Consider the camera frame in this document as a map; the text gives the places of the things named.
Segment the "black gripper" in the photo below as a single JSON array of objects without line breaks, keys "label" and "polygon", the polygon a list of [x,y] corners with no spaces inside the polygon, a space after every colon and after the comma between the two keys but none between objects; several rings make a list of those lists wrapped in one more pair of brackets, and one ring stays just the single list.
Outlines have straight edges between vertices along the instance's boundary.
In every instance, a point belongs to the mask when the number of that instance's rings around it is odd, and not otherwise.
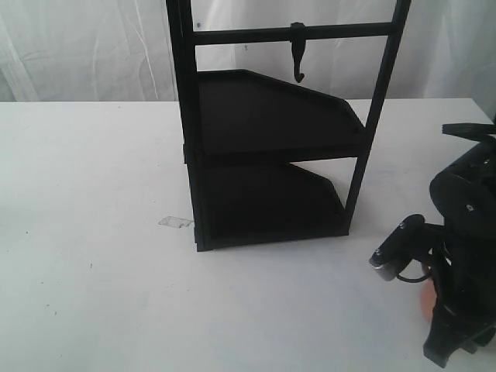
[{"label": "black gripper", "polygon": [[447,225],[436,251],[432,280],[436,303],[423,353],[445,367],[458,349],[475,353],[495,337],[495,241]]}]

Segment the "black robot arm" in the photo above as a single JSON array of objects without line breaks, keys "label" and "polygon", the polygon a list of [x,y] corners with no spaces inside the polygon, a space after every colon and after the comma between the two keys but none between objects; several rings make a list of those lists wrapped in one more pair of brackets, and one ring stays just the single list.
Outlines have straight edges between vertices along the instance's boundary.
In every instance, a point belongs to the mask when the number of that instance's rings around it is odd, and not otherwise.
[{"label": "black robot arm", "polygon": [[429,263],[436,303],[423,353],[439,367],[495,335],[495,126],[454,123],[442,131],[476,146],[429,185],[443,226]]}]

